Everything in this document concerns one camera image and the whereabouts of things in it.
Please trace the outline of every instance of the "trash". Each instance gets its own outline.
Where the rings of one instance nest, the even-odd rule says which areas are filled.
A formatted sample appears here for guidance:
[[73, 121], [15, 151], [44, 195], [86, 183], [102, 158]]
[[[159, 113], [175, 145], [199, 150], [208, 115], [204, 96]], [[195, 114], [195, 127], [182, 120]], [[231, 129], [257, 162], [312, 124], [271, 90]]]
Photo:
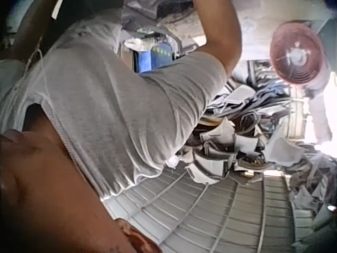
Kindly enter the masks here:
[[177, 155], [174, 155], [166, 161], [166, 165], [171, 169], [175, 169], [178, 166], [179, 162], [180, 158]]

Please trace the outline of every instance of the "t-shirt sleeve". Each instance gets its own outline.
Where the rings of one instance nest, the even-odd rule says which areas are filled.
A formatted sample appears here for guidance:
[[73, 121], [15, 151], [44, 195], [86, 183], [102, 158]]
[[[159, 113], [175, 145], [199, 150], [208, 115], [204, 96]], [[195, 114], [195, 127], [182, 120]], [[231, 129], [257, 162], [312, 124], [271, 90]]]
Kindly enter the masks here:
[[62, 48], [69, 42], [89, 41], [96, 46], [101, 46], [100, 43], [108, 44], [117, 53], [122, 29], [121, 16], [121, 9], [107, 9], [76, 22], [66, 30], [52, 49]]
[[145, 72], [141, 76], [144, 80], [159, 85], [167, 96], [174, 113], [173, 123], [179, 130], [177, 135], [181, 137], [182, 143], [177, 144], [181, 146], [198, 124], [207, 105], [227, 81], [226, 71], [220, 61], [204, 52], [193, 52], [168, 66]]

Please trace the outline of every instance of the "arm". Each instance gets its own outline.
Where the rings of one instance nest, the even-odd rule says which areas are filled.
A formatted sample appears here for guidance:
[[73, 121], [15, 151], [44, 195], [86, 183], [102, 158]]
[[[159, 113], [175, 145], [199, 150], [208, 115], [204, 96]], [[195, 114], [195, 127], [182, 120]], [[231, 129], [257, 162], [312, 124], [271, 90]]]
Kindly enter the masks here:
[[10, 49], [10, 59], [26, 62], [34, 52], [39, 39], [47, 30], [58, 0], [34, 0], [23, 17]]
[[231, 0], [193, 0], [207, 43], [198, 51], [216, 57], [230, 75], [242, 52], [239, 20]]

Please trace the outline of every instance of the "ear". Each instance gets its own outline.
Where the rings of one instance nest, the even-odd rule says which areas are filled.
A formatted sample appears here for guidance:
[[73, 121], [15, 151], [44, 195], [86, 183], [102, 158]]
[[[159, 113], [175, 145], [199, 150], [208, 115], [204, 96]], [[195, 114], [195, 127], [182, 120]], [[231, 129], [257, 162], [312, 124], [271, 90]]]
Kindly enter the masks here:
[[143, 235], [126, 220], [116, 219], [115, 222], [138, 253], [163, 253], [161, 248], [154, 241]]

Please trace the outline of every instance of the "man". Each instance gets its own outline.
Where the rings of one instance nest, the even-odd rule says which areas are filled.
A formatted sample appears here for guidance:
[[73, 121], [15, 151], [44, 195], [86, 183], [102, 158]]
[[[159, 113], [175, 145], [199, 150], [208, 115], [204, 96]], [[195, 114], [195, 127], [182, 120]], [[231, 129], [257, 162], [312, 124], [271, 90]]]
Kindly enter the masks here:
[[127, 240], [100, 200], [160, 175], [240, 58], [232, 1], [194, 6], [207, 44], [170, 66], [129, 70], [114, 54], [121, 26], [106, 10], [73, 25], [19, 82], [7, 77], [0, 130], [17, 131], [1, 138], [2, 219], [17, 245], [155, 252], [135, 247], [142, 236]]

